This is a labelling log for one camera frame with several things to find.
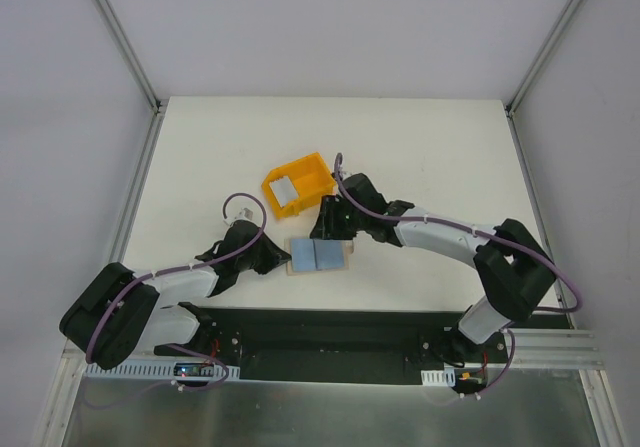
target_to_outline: cable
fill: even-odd
[[[174,350],[177,350],[178,352],[182,352],[184,354],[188,354],[192,357],[200,357],[202,359],[206,359],[207,361],[209,361],[210,363],[214,363],[216,365],[219,365],[220,367],[222,367],[222,370],[224,371],[224,376],[221,377],[220,379],[215,380],[214,382],[209,382],[207,383],[207,385],[202,386],[202,387],[191,387],[188,385],[184,385],[181,384],[180,388],[181,390],[185,390],[187,392],[199,392],[199,391],[203,391],[203,390],[209,390],[212,389],[218,385],[220,385],[221,383],[223,383],[225,380],[227,380],[229,378],[229,368],[223,364],[222,362],[220,362],[218,359],[209,356],[209,355],[204,355],[204,354],[200,354],[199,352],[195,352],[189,349],[185,349],[184,347],[180,346],[180,345],[176,345],[176,344],[167,344],[168,347],[171,347]],[[89,402],[87,400],[87,396],[86,396],[86,384],[82,384],[80,386],[80,391],[78,392],[78,395],[80,396],[80,400],[82,402],[82,404],[86,405],[88,408],[92,409],[92,410],[109,410],[109,409],[113,409],[114,407],[119,407],[123,404],[126,404],[127,402],[130,402],[138,397],[140,397],[142,394],[145,394],[147,392],[149,392],[150,390],[153,390],[157,387],[160,387],[161,385],[174,385],[175,384],[175,380],[160,380],[158,382],[154,382],[151,385],[147,385],[145,388],[140,389],[135,391],[134,393],[132,393],[131,395],[128,395],[127,397],[124,397],[122,399],[118,399],[115,402],[111,402],[110,404],[105,404],[105,405],[96,405],[96,404],[92,404],[91,402]]]
[[[360,212],[363,212],[364,214],[367,214],[371,217],[374,217],[376,219],[379,220],[385,220],[385,221],[389,221],[389,222],[424,222],[425,219],[424,217],[398,217],[398,216],[392,216],[392,215],[381,215],[378,214],[377,212],[373,212],[372,210],[367,209],[366,207],[364,207],[363,205],[359,204],[358,201],[356,201],[351,194],[349,194],[349,192],[347,192],[347,189],[345,189],[344,184],[342,183],[342,175],[340,172],[340,167],[342,166],[342,154],[338,153],[336,155],[336,160],[334,163],[334,177],[336,179],[336,182],[338,183],[338,189],[340,190],[340,193],[349,201],[353,204],[353,206],[358,209]],[[440,224],[440,225],[445,225],[447,227],[452,227],[454,229],[457,230],[461,230],[463,232],[466,232],[468,234],[473,234],[473,235],[477,235],[478,237],[482,237],[488,240],[491,240],[497,244],[502,244],[506,247],[509,247],[511,249],[515,249],[518,250],[520,252],[522,252],[523,254],[527,254],[529,257],[533,258],[534,260],[538,261],[539,263],[541,263],[542,265],[544,265],[547,269],[549,269],[551,272],[553,272],[553,274],[559,278],[560,280],[562,280],[565,285],[567,286],[567,288],[571,291],[571,294],[575,297],[576,299],[576,304],[573,307],[568,307],[568,308],[560,308],[560,307],[538,307],[535,310],[538,312],[554,312],[554,313],[558,313],[558,314],[570,314],[572,312],[577,312],[578,310],[580,310],[582,308],[582,295],[580,294],[580,289],[578,288],[578,286],[576,284],[573,283],[573,281],[571,279],[569,279],[569,277],[567,277],[563,272],[560,271],[560,269],[558,269],[555,264],[553,262],[551,262],[549,259],[547,259],[544,255],[540,255],[538,252],[536,252],[535,250],[532,250],[528,247],[525,247],[524,245],[520,245],[517,242],[511,242],[510,240],[507,239],[503,239],[501,237],[497,237],[493,234],[490,234],[488,232],[483,232],[482,230],[475,230],[471,227],[468,227],[464,224],[460,224],[458,222],[454,222],[452,220],[448,220],[448,219],[443,219],[440,217],[434,217],[432,215],[429,215],[428,217],[428,221],[429,222],[433,222],[434,224]]]
[[[502,330],[504,332],[506,332],[507,334],[509,334],[509,337],[511,338],[511,351],[509,352],[509,357],[507,358],[507,363],[504,364],[504,367],[500,371],[498,376],[489,385],[487,385],[484,389],[482,389],[483,393],[486,392],[487,389],[491,389],[494,386],[496,386],[504,378],[504,375],[511,368],[511,364],[513,363],[513,358],[515,357],[515,354],[516,354],[516,336],[513,335],[513,332],[511,331],[511,329],[502,329]]]
[[[191,270],[193,269],[202,269],[204,267],[208,267],[211,265],[215,265],[215,264],[219,264],[220,262],[224,262],[225,260],[229,260],[232,257],[235,257],[236,255],[241,254],[242,252],[244,252],[245,250],[249,249],[253,244],[255,244],[258,239],[260,238],[260,236],[264,233],[264,229],[267,226],[267,211],[264,208],[264,205],[262,205],[262,202],[260,202],[256,197],[254,197],[251,194],[247,194],[244,192],[237,192],[235,194],[230,195],[229,197],[227,197],[227,200],[224,201],[224,204],[222,204],[222,216],[226,219],[227,218],[227,205],[229,204],[229,202],[236,198],[236,197],[247,197],[248,199],[253,200],[256,204],[258,204],[258,207],[260,207],[260,210],[262,211],[262,225],[260,226],[260,228],[258,229],[258,233],[255,235],[255,237],[253,239],[251,239],[249,242],[247,242],[246,244],[244,244],[242,247],[234,250],[233,252],[230,252],[226,255],[223,255],[222,257],[218,257],[216,259],[210,260],[208,262],[204,262],[201,264],[196,264],[193,266],[189,266],[189,265],[183,265],[180,267],[171,267],[169,269],[164,269],[164,270],[159,270],[155,273],[149,273],[149,274],[145,274],[145,275],[141,275],[140,277],[132,280],[131,282],[129,282],[124,289],[122,289],[120,291],[120,293],[118,295],[116,295],[116,297],[113,299],[113,301],[111,302],[111,304],[109,304],[109,307],[107,307],[107,310],[105,310],[104,315],[102,316],[102,318],[100,319],[100,321],[98,322],[98,325],[96,326],[96,329],[93,331],[93,334],[91,335],[91,339],[89,340],[89,344],[87,345],[87,351],[86,351],[86,355],[85,355],[85,360],[87,362],[87,364],[91,364],[93,363],[92,360],[92,355],[93,355],[93,349],[96,346],[96,342],[98,340],[98,337],[100,336],[100,333],[102,332],[102,329],[104,329],[104,326],[106,325],[107,321],[109,320],[109,318],[111,317],[111,314],[113,314],[113,312],[115,311],[115,309],[117,308],[118,304],[122,301],[122,299],[124,299],[124,297],[138,284],[141,284],[142,282],[145,282],[149,279],[155,278],[155,277],[161,277],[164,275],[169,275],[169,274],[175,274],[178,272],[185,272],[187,270]]]

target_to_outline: gray wall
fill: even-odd
[[[516,125],[558,263],[582,286],[640,445],[640,0],[587,0]]]
[[[149,122],[90,0],[0,0],[0,445],[27,445]]]
[[[502,99],[567,0],[111,0],[162,98]]]

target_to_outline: blue block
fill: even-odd
[[[344,249],[340,240],[314,240],[317,270],[342,269],[345,266]]]
[[[316,256],[311,239],[291,239],[291,266],[294,272],[316,270]]]

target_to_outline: purple cable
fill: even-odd
[[[216,365],[219,365],[220,367],[222,367],[222,370],[224,371],[224,377],[216,380],[215,382],[209,382],[207,385],[204,385],[202,387],[190,387],[188,385],[182,385],[183,390],[185,390],[186,392],[201,392],[203,390],[209,390],[212,389],[214,387],[217,387],[218,385],[220,385],[222,382],[224,382],[225,380],[227,380],[229,378],[229,368],[223,364],[221,361],[219,361],[218,359],[216,359],[215,357],[211,357],[209,355],[205,355],[205,354],[201,354],[199,352],[195,352],[189,349],[185,349],[184,347],[180,346],[180,345],[176,345],[176,344],[167,344],[168,347],[171,347],[174,350],[177,350],[178,352],[182,352],[184,354],[190,355],[192,357],[200,357],[202,359],[206,359]],[[171,380],[160,380],[158,382],[154,382],[151,385],[147,385],[144,389],[140,389],[137,390],[136,392],[134,392],[133,394],[124,397],[123,399],[119,399],[116,400],[115,402],[111,402],[110,404],[105,404],[105,405],[96,405],[96,404],[92,404],[91,402],[89,402],[87,400],[87,396],[86,396],[86,384],[83,384],[80,386],[80,392],[78,393],[78,395],[80,396],[80,400],[82,401],[82,403],[84,405],[86,405],[88,408],[92,409],[92,410],[109,410],[112,409],[114,407],[119,407],[123,404],[126,404],[127,402],[132,401],[133,399],[136,399],[138,397],[140,397],[142,394],[145,394],[147,392],[149,392],[150,390],[155,389],[156,387],[160,387],[161,385],[173,385]]]
[[[516,355],[516,336],[513,335],[511,329],[505,329],[509,337],[511,337],[511,351],[509,352],[509,357],[507,358],[507,363],[504,364],[503,369],[500,371],[498,376],[493,379],[489,385],[487,385],[484,389],[482,389],[482,394],[484,394],[488,389],[492,389],[498,382],[500,382],[504,378],[504,374],[506,374],[511,368],[511,364],[513,363],[513,358]]]
[[[342,154],[338,153],[338,155],[336,155],[336,161],[334,163],[333,166],[333,174],[334,177],[336,179],[336,182],[338,183],[338,189],[340,190],[340,193],[349,201],[353,204],[353,206],[358,209],[359,211],[374,217],[376,219],[380,219],[380,220],[386,220],[389,222],[424,222],[425,219],[423,217],[398,217],[398,216],[392,216],[392,215],[381,215],[378,214],[377,212],[373,212],[372,210],[367,209],[366,207],[360,205],[353,197],[351,197],[351,195],[349,194],[349,192],[347,192],[347,189],[344,188],[344,184],[342,183],[342,176],[340,173],[340,166],[342,165]],[[461,230],[463,232],[466,232],[468,234],[473,234],[473,229],[471,227],[468,227],[464,224],[460,224],[458,222],[454,222],[452,220],[448,220],[448,219],[442,219],[440,217],[434,217],[432,215],[429,215],[428,217],[428,222],[433,222],[434,224],[440,224],[440,225],[446,225],[447,227],[452,227],[454,229],[458,229]],[[535,250],[531,250],[528,247],[525,247],[524,245],[520,245],[516,242],[511,242],[510,240],[507,239],[503,239],[501,237],[497,237],[493,234],[490,234],[488,232],[483,232],[481,230],[476,230],[475,231],[475,235],[477,235],[478,237],[482,237],[488,240],[491,240],[493,242],[496,242],[498,244],[502,244],[506,247],[509,247],[511,249],[515,249],[518,250],[520,252],[522,252],[523,254],[528,255],[529,257],[533,258],[534,260],[540,262],[542,265],[544,265],[547,269],[549,269],[551,272],[553,272],[553,274],[559,278],[560,280],[562,280],[565,285],[567,286],[567,288],[571,291],[571,294],[575,297],[576,299],[576,304],[573,307],[568,307],[568,308],[560,308],[560,307],[538,307],[535,310],[539,311],[539,312],[554,312],[554,313],[558,313],[558,314],[570,314],[572,312],[577,312],[578,310],[580,310],[582,308],[582,295],[580,294],[580,290],[578,289],[578,286],[576,284],[573,283],[573,281],[571,279],[569,279],[569,277],[567,277],[563,272],[560,271],[560,269],[558,269],[555,264],[553,262],[551,262],[549,259],[547,259],[545,256],[540,255],[538,252],[536,252]]]
[[[255,237],[253,239],[251,239],[249,242],[247,242],[246,244],[244,244],[239,249],[236,249],[233,252],[230,252],[230,253],[228,253],[226,255],[223,255],[221,257],[218,257],[216,259],[210,260],[209,262],[204,262],[202,264],[196,264],[193,267],[190,267],[188,265],[183,265],[183,266],[180,266],[180,267],[171,267],[169,269],[159,270],[159,271],[157,271],[155,273],[155,275],[153,273],[141,275],[140,277],[138,277],[138,278],[132,280],[131,282],[129,282],[124,287],[124,289],[122,289],[120,291],[120,293],[118,295],[116,295],[116,297],[113,299],[113,301],[111,302],[109,307],[107,307],[107,310],[104,312],[104,315],[102,316],[102,318],[98,322],[98,325],[96,326],[96,329],[93,331],[93,334],[91,335],[91,339],[89,340],[89,344],[87,345],[87,351],[86,351],[86,355],[85,355],[85,360],[86,360],[87,364],[93,363],[93,361],[92,361],[93,349],[96,346],[96,342],[98,340],[98,337],[100,336],[100,333],[102,332],[102,329],[104,329],[104,326],[106,325],[107,321],[111,317],[111,314],[113,314],[114,310],[116,309],[116,307],[118,306],[120,301],[122,301],[122,299],[124,299],[124,297],[129,292],[131,292],[131,290],[136,285],[141,284],[142,282],[145,282],[145,281],[147,281],[149,279],[152,279],[154,277],[161,277],[163,275],[175,274],[175,273],[178,273],[178,272],[185,272],[187,270],[191,270],[192,268],[193,269],[202,269],[204,267],[208,267],[208,266],[211,266],[211,265],[214,265],[214,264],[218,264],[220,262],[224,262],[225,260],[229,260],[232,257],[235,257],[238,254],[241,254],[242,252],[244,252],[245,250],[250,248],[253,244],[255,244],[258,241],[260,236],[264,233],[265,227],[267,226],[267,211],[264,208],[264,205],[262,205],[262,202],[260,202],[253,195],[246,194],[244,192],[237,192],[237,193],[232,194],[229,197],[227,197],[227,200],[225,200],[224,204],[222,204],[222,216],[225,219],[227,218],[227,205],[229,204],[229,202],[232,199],[234,199],[236,197],[247,197],[248,199],[253,200],[256,204],[258,204],[258,207],[260,207],[260,210],[262,211],[262,225],[258,229],[258,233],[255,235]]]

